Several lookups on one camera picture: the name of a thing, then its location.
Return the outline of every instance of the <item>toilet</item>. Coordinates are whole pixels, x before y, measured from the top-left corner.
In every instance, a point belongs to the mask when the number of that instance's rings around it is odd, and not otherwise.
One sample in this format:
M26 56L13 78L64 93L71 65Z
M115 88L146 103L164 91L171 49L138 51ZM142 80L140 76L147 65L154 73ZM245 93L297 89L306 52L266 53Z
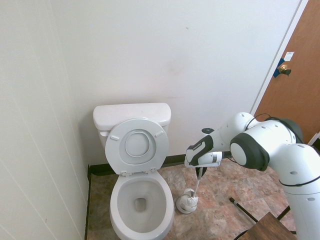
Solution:
M97 106L93 120L105 156L119 175L110 219L122 240L161 240L174 220L170 188L157 172L169 151L166 103Z

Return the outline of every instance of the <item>tile floor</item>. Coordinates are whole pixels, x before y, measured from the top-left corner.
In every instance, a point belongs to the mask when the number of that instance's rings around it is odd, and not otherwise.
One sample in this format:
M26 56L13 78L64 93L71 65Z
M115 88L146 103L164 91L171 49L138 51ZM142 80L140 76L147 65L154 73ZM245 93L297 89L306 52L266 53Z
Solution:
M194 169L177 165L158 172L168 183L174 201L186 188L195 188ZM87 240L119 239L109 215L110 197L117 178L117 175L91 177ZM197 195L199 202L195 212L184 215L175 210L173 225L165 240L233 240L254 222L230 203L230 197L258 220L268 212L277 217L288 205L272 169L265 172L246 169L228 159L219 167L207 169ZM296 230L291 212L281 222L290 231Z

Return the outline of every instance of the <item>bathroom stall wall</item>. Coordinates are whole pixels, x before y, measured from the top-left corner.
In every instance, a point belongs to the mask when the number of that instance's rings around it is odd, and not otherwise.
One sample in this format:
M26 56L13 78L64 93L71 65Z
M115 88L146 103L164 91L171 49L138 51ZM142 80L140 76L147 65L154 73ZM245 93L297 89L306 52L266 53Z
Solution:
M83 240L87 165L48 1L0 1L0 239Z
M169 104L170 156L250 112L299 4L51 0L90 165L106 163L98 105Z

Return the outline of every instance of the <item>wooden stool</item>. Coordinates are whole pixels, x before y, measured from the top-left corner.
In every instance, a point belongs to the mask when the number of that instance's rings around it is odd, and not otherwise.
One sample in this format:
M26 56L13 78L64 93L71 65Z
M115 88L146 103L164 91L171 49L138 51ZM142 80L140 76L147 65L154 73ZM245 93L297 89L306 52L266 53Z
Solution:
M295 234L296 232L289 231L280 222L280 220L290 211L289 206L277 218L268 212L263 218L260 219L260 221L258 221L232 197L229 200L256 222L252 228L242 232L234 240L297 240L297 238L293 235L293 233Z
M239 240L297 240L270 212L264 215Z

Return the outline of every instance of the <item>blue tape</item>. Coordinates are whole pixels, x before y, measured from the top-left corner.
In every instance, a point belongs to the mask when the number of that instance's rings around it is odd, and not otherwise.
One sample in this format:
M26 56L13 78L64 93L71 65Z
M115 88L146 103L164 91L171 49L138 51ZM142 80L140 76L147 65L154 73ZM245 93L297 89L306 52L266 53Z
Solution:
M279 67L281 64L283 64L284 62L285 62L285 60L284 60L283 58L281 58L280 61L279 61L279 63L278 63L278 66L276 66L276 69L275 69L275 71L274 71L274 73L273 73L273 76L274 76L275 78L278 77L278 75L280 75L280 72L279 72L278 67Z

